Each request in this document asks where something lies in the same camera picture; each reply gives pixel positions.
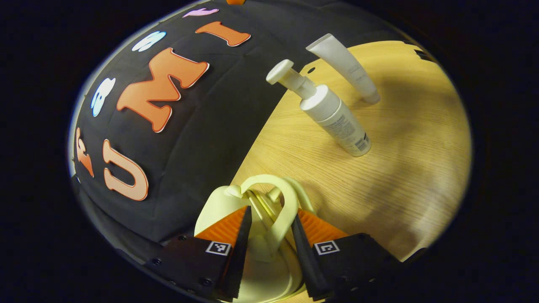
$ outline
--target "product label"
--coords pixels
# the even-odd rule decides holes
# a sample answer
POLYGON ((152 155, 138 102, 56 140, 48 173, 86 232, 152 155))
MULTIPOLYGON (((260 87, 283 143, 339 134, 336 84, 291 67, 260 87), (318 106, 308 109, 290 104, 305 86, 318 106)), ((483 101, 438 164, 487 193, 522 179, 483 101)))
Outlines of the product label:
POLYGON ((354 125, 342 115, 337 121, 330 125, 322 126, 331 136, 341 140, 346 139, 354 133, 354 125))
POLYGON ((359 64, 356 64, 356 65, 352 65, 351 67, 348 68, 348 73, 351 74, 357 70, 360 69, 360 65, 359 64))
POLYGON ((359 139, 354 145, 357 147, 357 149, 363 151, 367 148, 367 145, 369 145, 369 137, 367 137, 367 133, 363 136, 363 138, 359 139))

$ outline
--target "pale yellow plastic object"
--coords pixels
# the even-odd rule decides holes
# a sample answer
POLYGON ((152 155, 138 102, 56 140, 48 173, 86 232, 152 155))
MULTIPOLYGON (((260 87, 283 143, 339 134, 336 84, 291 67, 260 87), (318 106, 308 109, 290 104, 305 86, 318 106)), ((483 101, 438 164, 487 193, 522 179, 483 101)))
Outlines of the pale yellow plastic object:
MULTIPOLYGON (((264 193, 259 196, 271 201, 264 193)), ((259 175, 248 178, 241 187, 217 188, 199 215, 195 235, 245 205, 252 207, 252 225, 239 295, 233 302, 270 303, 297 294, 297 290, 303 290, 299 261, 288 241, 282 241, 298 211, 298 197, 287 181, 273 175, 259 175), (274 185, 283 192, 285 210, 279 213, 275 223, 260 199, 249 190, 258 183, 274 185)))
MULTIPOLYGON (((305 192, 305 189, 303 189, 303 186, 301 186, 301 184, 296 179, 293 179, 291 177, 283 177, 283 179, 290 183, 290 185, 296 191, 301 208, 316 215, 313 209, 313 205, 310 202, 309 196, 307 196, 307 193, 305 192)), ((281 194, 281 190, 278 187, 274 187, 266 195, 261 195, 260 192, 256 190, 253 190, 253 192, 262 204, 262 206, 265 208, 271 219, 275 222, 277 216, 282 210, 281 204, 279 202, 279 195, 281 194)), ((292 248, 297 251, 296 243, 294 241, 294 235, 292 234, 291 228, 289 228, 286 232, 285 238, 290 243, 292 248)))
POLYGON ((265 235, 256 235, 250 238, 248 243, 249 250, 259 261, 271 262, 298 214, 298 196, 290 183, 273 175, 258 175, 248 178, 241 185, 241 193, 245 193, 247 189, 260 183, 268 183, 278 187, 285 198, 285 205, 268 232, 265 235))

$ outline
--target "white tube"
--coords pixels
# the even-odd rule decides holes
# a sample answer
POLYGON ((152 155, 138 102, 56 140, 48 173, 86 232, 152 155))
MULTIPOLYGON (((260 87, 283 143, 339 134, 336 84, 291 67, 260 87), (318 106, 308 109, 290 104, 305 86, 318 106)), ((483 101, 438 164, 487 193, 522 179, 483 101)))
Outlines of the white tube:
POLYGON ((380 94, 363 66, 332 34, 322 36, 306 49, 337 70, 366 102, 375 104, 380 101, 380 94))

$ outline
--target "white cloud shape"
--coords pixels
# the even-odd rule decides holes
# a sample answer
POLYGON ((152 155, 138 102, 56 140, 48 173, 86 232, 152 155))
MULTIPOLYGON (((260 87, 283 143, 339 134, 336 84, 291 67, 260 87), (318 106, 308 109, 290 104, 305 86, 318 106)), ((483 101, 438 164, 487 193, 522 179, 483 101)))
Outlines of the white cloud shape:
POLYGON ((101 82, 98 89, 95 91, 94 98, 92 99, 92 103, 90 104, 90 108, 93 109, 92 114, 94 115, 94 117, 96 117, 101 111, 103 103, 105 102, 105 98, 109 95, 115 83, 116 78, 113 78, 112 80, 107 78, 103 80, 103 82, 101 82))
POLYGON ((144 37, 142 40, 140 40, 137 44, 135 44, 135 46, 133 46, 131 50, 132 51, 138 50, 139 52, 143 52, 149 49, 150 47, 152 47, 154 44, 156 44, 159 40, 163 39, 163 37, 166 34, 167 32, 161 32, 161 31, 153 32, 147 35, 146 37, 144 37))

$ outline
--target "orange letter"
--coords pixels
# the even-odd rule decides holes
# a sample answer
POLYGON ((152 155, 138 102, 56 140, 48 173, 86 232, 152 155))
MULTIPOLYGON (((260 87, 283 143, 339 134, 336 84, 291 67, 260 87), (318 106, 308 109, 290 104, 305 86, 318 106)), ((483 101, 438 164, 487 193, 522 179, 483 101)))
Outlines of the orange letter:
POLYGON ((105 168, 103 171, 105 184, 110 190, 115 190, 135 201, 146 199, 148 195, 148 179, 146 178, 146 174, 133 160, 111 148, 108 139, 103 141, 103 160, 105 163, 112 161, 117 166, 128 171, 135 178, 135 184, 127 185, 113 177, 110 170, 105 168))
POLYGON ((77 127, 77 134, 76 134, 76 142, 77 142, 77 159, 79 159, 79 162, 82 163, 84 167, 89 171, 90 176, 92 178, 94 177, 94 170, 92 169, 92 160, 90 159, 90 155, 85 155, 86 152, 86 146, 84 145, 84 142, 80 138, 80 128, 77 127))
POLYGON ((195 31, 195 33, 202 32, 207 32, 221 39, 225 39, 228 46, 238 46, 241 43, 249 40, 249 38, 251 37, 251 35, 248 33, 237 32, 229 27, 222 25, 221 21, 208 23, 195 31))
POLYGON ((121 111, 129 108, 151 122, 154 132, 159 133, 167 124, 172 108, 157 107, 150 101, 178 101, 180 94, 171 77, 180 81, 182 88, 191 87, 208 70, 207 62, 197 63, 183 58, 167 48, 155 55, 149 63, 153 80, 130 84, 123 90, 116 103, 121 111))
POLYGON ((231 5, 243 5, 245 0, 226 0, 226 2, 231 5))

